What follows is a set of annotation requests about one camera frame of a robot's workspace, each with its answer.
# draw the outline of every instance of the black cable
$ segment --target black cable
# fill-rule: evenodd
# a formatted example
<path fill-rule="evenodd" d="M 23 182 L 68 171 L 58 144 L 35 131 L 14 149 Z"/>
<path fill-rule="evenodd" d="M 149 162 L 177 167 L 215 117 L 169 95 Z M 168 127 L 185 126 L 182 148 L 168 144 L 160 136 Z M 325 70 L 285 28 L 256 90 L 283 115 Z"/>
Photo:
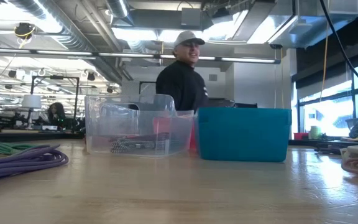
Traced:
<path fill-rule="evenodd" d="M 333 22 L 332 22 L 332 20 L 331 20 L 331 18 L 330 18 L 330 16 L 329 16 L 329 14 L 328 14 L 326 5 L 325 5 L 325 3 L 324 3 L 324 0 L 320 0 L 320 4 L 321 4 L 321 7 L 323 8 L 324 14 L 325 14 L 325 16 L 326 16 L 326 18 L 327 18 L 327 22 L 328 22 L 328 24 L 329 24 L 329 26 L 330 26 L 330 28 L 331 28 L 333 34 L 335 35 L 335 38 L 336 38 L 336 40 L 338 41 L 338 44 L 339 44 L 339 46 L 340 46 L 340 48 L 341 48 L 342 56 L 345 58 L 345 61 L 346 61 L 346 63 L 348 64 L 348 66 L 351 68 L 352 72 L 358 77 L 358 72 L 355 70 L 355 68 L 354 68 L 353 65 L 352 65 L 352 62 L 351 62 L 351 61 L 349 60 L 349 58 L 347 57 L 346 52 L 345 52 L 345 49 L 343 48 L 342 42 L 341 42 L 341 40 L 340 40 L 340 38 L 339 38 L 339 36 L 338 36 L 338 33 L 336 32 L 336 30 L 335 30 L 335 28 L 334 28 L 334 24 L 333 24 Z"/>

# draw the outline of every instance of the wooden table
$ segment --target wooden table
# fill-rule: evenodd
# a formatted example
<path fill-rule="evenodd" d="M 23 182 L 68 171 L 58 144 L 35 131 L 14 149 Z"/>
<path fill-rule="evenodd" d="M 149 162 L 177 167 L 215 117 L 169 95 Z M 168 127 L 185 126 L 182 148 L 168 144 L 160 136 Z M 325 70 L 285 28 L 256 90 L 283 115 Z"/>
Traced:
<path fill-rule="evenodd" d="M 358 176 L 338 156 L 289 149 L 282 164 L 145 159 L 60 142 L 67 166 L 0 179 L 0 223 L 358 223 Z"/>

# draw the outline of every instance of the exposed ceiling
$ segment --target exposed ceiling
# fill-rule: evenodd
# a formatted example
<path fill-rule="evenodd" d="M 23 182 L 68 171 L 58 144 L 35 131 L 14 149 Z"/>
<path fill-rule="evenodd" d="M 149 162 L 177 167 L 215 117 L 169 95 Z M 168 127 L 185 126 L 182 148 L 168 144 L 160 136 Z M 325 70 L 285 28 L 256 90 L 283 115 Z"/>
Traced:
<path fill-rule="evenodd" d="M 135 52 L 168 54 L 176 36 L 191 29 L 207 40 L 201 56 L 277 58 L 269 44 L 284 47 L 304 47 L 322 39 L 325 29 L 318 1 L 300 0 L 300 15 L 312 25 L 312 33 L 291 34 L 298 24 L 294 0 L 6 0 L 0 4 L 0 48 L 70 50 L 75 52 Z M 334 6 L 340 0 L 331 0 Z M 349 0 L 348 11 L 331 11 L 340 29 L 358 16 L 358 0 Z M 223 9 L 228 15 L 219 14 Z M 21 22 L 33 24 L 30 41 L 16 37 L 14 28 Z M 164 67 L 170 59 L 67 57 L 40 58 L 34 55 L 0 53 L 0 91 L 14 92 L 12 96 L 28 93 L 29 80 L 10 78 L 8 71 L 23 70 L 26 78 L 40 71 L 51 75 L 80 77 L 80 94 L 107 94 L 108 85 L 132 80 L 130 67 Z M 202 61 L 199 67 L 215 67 L 226 71 L 229 62 Z M 95 81 L 86 79 L 95 72 Z M 10 90 L 4 83 L 12 85 Z M 47 85 L 61 85 L 51 90 Z M 40 83 L 37 91 L 55 97 L 71 97 L 75 88 L 68 80 Z M 115 87 L 114 93 L 121 90 Z"/>

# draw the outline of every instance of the purple cable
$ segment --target purple cable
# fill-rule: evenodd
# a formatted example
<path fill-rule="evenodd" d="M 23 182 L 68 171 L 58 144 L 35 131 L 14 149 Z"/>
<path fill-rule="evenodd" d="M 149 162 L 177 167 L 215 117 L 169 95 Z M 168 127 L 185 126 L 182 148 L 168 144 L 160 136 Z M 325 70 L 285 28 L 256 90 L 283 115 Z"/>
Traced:
<path fill-rule="evenodd" d="M 0 177 L 48 169 L 68 162 L 66 154 L 56 150 L 59 146 L 35 146 L 0 159 Z"/>

